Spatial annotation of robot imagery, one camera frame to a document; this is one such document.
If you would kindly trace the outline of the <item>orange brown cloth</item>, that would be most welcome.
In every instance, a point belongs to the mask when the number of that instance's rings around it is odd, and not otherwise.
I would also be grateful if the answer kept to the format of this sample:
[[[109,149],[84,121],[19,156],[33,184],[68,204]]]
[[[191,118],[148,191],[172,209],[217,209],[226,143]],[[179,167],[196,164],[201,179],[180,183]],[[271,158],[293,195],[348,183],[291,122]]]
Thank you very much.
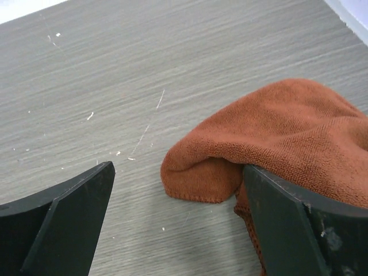
[[[267,275],[245,188],[246,165],[345,204],[367,209],[367,116],[307,79],[265,86],[204,120],[166,154],[168,196],[221,203],[235,196]]]

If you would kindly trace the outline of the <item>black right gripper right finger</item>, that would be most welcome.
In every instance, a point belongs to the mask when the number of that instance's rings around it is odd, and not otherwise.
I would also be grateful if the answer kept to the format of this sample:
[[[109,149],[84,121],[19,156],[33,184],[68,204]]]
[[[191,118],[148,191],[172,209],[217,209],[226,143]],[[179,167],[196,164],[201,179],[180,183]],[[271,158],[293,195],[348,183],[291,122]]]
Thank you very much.
[[[257,166],[243,174],[267,275],[367,275],[367,209]]]

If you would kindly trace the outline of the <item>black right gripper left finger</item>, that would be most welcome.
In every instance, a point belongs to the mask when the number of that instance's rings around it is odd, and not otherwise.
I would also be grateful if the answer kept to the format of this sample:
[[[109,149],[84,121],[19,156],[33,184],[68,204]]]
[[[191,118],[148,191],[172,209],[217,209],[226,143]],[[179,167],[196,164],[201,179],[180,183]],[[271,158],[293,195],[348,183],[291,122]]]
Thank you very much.
[[[107,161],[2,204],[1,275],[88,275],[114,177]]]

